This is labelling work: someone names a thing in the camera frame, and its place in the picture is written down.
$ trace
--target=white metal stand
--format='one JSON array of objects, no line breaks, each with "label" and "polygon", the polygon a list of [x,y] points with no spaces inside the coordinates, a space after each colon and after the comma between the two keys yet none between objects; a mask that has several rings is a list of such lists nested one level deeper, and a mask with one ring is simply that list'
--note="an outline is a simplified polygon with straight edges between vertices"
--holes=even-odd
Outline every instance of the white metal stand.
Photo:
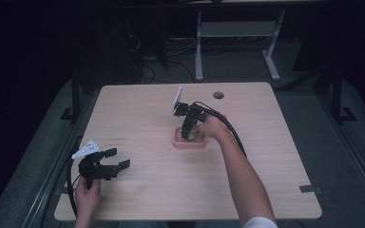
[{"label": "white metal stand", "polygon": [[285,10],[281,10],[276,21],[259,22],[203,22],[202,13],[198,11],[197,22],[197,51],[195,53],[195,74],[196,80],[203,80],[201,38],[202,37],[251,37],[270,36],[271,44],[269,48],[263,50],[263,57],[269,72],[274,81],[280,80],[278,71],[272,60],[272,52],[277,42]]}]

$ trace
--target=pink plastic container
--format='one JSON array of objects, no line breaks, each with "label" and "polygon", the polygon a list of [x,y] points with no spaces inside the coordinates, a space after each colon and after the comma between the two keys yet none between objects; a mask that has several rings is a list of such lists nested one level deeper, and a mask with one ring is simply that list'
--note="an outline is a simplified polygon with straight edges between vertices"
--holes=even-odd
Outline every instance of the pink plastic container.
[{"label": "pink plastic container", "polygon": [[174,128],[173,146],[177,149],[204,149],[205,136],[197,133],[193,140],[186,140],[182,137],[182,127],[178,125]]}]

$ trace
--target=person's arm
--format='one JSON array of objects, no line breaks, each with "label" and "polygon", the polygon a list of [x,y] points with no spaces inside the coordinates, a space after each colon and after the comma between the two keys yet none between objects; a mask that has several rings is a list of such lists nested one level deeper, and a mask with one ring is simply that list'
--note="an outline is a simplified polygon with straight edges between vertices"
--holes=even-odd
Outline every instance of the person's arm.
[{"label": "person's arm", "polygon": [[265,217],[275,222],[265,187],[227,126],[218,118],[207,115],[198,130],[205,136],[215,138],[221,145],[230,191],[241,225],[253,217]]},{"label": "person's arm", "polygon": [[94,219],[100,202],[100,180],[93,180],[90,189],[87,189],[87,180],[81,176],[75,190],[78,215],[75,228],[87,228]]}]

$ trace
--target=hand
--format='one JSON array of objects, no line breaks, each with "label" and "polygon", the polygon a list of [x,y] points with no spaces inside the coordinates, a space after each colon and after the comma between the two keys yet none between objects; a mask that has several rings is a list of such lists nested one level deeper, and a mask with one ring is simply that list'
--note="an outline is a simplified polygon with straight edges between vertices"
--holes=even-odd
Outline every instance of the hand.
[{"label": "hand", "polygon": [[195,127],[203,135],[215,138],[216,140],[219,140],[225,134],[230,134],[230,130],[226,124],[210,114],[206,114],[206,119],[203,124]]},{"label": "hand", "polygon": [[101,181],[93,180],[87,189],[87,180],[81,176],[75,190],[78,215],[75,227],[88,227],[93,221],[94,214],[100,202]]}]

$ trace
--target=dark background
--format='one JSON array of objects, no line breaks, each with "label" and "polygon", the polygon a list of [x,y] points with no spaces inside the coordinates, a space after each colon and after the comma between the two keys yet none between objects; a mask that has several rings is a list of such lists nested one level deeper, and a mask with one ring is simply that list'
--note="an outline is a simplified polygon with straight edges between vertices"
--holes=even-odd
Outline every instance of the dark background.
[{"label": "dark background", "polygon": [[[163,42],[155,42],[154,33],[166,38],[195,32],[195,20],[184,20],[184,12],[85,16],[63,10],[81,4],[0,1],[0,195],[55,95],[75,73],[85,93],[136,83],[140,56],[130,54],[127,32],[140,32],[143,45],[158,52]],[[283,25],[280,39],[303,39],[297,70],[332,61],[365,102],[365,1],[291,8]]]}]

